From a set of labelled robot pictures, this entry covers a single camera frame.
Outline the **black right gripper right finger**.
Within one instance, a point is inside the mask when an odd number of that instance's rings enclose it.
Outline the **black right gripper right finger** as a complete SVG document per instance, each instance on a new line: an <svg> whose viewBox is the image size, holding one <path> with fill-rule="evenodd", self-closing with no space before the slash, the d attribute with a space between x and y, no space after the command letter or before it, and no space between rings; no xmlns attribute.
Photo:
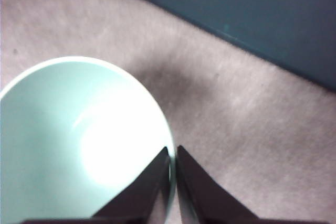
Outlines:
<svg viewBox="0 0 336 224"><path fill-rule="evenodd" d="M238 223L260 218L222 188L182 146L176 180L183 223Z"/></svg>

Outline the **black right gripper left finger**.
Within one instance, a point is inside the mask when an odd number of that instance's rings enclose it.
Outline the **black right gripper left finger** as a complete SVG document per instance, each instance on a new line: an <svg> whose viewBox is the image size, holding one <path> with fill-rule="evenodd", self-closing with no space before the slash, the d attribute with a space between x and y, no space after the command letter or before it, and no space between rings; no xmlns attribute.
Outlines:
<svg viewBox="0 0 336 224"><path fill-rule="evenodd" d="M171 158L166 147L127 188L99 209L91 223L164 223L169 204Z"/></svg>

